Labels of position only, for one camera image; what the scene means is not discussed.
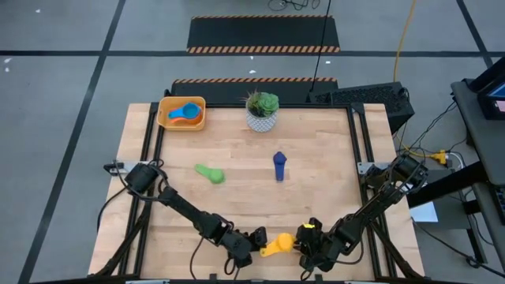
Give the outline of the white paper sheet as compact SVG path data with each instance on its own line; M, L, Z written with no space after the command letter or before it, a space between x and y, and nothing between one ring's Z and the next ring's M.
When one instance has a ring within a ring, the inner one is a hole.
M433 202L410 208L410 215L414 222L437 223L439 221Z

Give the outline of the orange plastic measuring cup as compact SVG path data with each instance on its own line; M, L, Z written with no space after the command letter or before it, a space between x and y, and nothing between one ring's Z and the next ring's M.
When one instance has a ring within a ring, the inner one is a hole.
M194 118L177 117L169 119L169 122L173 125L197 125L200 123L200 121L201 121L200 114Z

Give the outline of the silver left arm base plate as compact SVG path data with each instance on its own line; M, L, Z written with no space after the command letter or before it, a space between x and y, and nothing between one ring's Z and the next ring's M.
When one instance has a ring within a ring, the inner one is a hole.
M118 176L119 174L128 174L137 164L147 164L147 161L125 161L105 164L103 169L111 176Z

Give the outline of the black laptop with lit screen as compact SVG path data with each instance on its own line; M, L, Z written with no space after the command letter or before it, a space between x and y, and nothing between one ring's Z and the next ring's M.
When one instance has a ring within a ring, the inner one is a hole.
M505 57L468 84L488 120L505 121Z

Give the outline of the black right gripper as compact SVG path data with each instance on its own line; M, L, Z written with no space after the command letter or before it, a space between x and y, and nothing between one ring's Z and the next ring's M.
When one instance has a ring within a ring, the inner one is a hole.
M309 229L299 226L295 235L295 249L302 254L300 266L309 272L315 267L319 269L332 269L342 253L344 242L334 234L324 233L320 227Z

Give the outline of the grey side desk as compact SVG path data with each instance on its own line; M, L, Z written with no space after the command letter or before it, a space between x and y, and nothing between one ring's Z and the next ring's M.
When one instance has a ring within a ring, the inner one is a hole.
M478 104L477 94L468 88L466 82L454 82L451 89L479 158L465 171L480 167L487 174L485 180L481 179L473 185L473 192L505 271L505 225L493 200L493 189L505 188L505 121L486 119Z

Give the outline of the green plastic measuring cup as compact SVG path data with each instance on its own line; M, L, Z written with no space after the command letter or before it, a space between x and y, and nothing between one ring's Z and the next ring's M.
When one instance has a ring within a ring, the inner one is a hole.
M194 166L195 171L207 178L212 184L221 184L226 180L223 170L210 168L203 164L196 164Z

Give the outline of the black hazard-striped floor mat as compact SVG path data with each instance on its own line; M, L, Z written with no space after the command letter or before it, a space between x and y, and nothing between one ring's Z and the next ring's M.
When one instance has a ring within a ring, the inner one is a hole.
M331 54L340 51L333 16L198 16L190 23L190 54Z
M277 95L281 104L309 103L311 92L331 91L338 87L334 77L242 77L177 79L165 96L201 96L211 105L245 103L253 92Z

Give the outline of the yellow-orange plastic basket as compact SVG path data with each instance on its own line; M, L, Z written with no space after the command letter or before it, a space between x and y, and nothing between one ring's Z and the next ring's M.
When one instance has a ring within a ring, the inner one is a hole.
M171 110L182 107L186 103L195 103L201 108L201 121L197 125L173 125L169 122L168 114ZM206 101L201 96L167 96L159 102L157 123L169 131L199 131L205 125Z

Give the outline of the light blue plastic measuring cup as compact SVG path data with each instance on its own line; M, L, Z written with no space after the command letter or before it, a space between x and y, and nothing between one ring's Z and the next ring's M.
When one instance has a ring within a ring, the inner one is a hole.
M169 119L194 119L196 118L201 112L201 108L195 104L195 103L186 103L185 105L173 109L169 112L168 118Z

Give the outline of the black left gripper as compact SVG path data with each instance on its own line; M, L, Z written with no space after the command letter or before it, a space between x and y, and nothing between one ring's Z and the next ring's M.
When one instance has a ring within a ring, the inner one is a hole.
M226 265L232 264L232 270L249 266L253 262L250 252L259 252L267 246L267 232L264 226L253 231L252 243L242 233L232 229L225 229L215 238L218 246L224 247L228 253Z

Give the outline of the yellow plastic measuring cup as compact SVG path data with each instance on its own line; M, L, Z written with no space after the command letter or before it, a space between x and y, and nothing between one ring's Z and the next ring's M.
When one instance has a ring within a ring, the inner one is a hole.
M275 240L260 249L260 256L268 257L281 252L290 252L294 248L295 236L281 233Z

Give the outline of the small purple measuring cup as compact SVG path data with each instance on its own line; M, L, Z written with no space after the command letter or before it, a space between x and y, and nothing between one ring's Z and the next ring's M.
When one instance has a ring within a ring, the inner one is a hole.
M287 157L280 151L277 151L273 156L273 163L275 167L276 181L283 181L285 176L285 165Z

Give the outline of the succulent in white geometric pot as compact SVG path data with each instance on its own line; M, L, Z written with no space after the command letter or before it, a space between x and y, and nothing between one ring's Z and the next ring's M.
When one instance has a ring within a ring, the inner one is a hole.
M279 97L268 92L249 92L245 99L246 123L258 133L270 131L276 123Z

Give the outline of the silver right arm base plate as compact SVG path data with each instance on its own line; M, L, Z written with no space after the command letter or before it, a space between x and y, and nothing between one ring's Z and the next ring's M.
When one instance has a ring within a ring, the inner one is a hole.
M364 175L372 167L376 167L380 170L385 170L389 167L390 163L376 163L376 162L359 162L357 163L357 172L360 175Z

